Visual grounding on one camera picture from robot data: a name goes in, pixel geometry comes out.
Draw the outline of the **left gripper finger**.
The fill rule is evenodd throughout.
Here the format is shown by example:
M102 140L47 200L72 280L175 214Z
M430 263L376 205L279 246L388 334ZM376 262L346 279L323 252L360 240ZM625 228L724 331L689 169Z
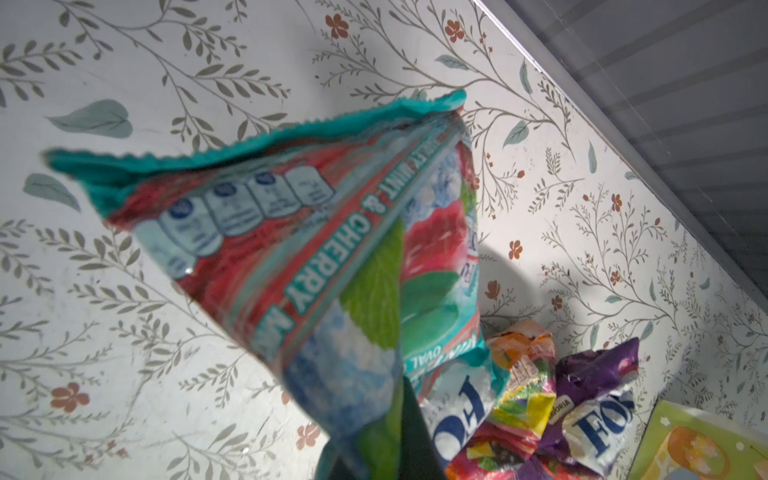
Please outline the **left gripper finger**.
M323 450L323 478L354 479L352 472L335 454L331 446L326 446ZM401 450L397 479L447 479L433 451L416 395L407 378L404 379Z

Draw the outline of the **orange Fox's fruit candy bag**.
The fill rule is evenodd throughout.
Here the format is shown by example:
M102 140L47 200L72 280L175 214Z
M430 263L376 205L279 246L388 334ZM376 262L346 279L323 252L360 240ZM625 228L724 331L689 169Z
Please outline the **orange Fox's fruit candy bag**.
M489 340L496 365L510 374L500 399L445 470L449 479L547 479L534 453L556 399L553 336L533 320Z

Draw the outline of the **teal Fox's mint cherry bag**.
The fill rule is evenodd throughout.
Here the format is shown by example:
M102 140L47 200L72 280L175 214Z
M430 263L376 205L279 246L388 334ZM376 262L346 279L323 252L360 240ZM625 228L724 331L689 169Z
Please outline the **teal Fox's mint cherry bag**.
M445 473L507 379L480 325L465 100L401 98L186 157L44 158L270 369L354 479L397 479L405 378Z

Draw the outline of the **purple Fox's candy bag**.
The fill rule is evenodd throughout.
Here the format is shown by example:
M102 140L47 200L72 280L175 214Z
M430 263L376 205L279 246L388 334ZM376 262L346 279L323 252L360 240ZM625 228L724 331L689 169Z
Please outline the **purple Fox's candy bag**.
M556 365L557 397L534 455L519 479L605 479L628 445L635 418L632 382L640 340L583 351Z

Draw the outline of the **green snack bag centre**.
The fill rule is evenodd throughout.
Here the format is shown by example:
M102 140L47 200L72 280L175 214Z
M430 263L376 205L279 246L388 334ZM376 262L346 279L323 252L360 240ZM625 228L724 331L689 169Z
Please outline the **green snack bag centre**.
M767 435L667 400L648 421L630 479L767 478Z

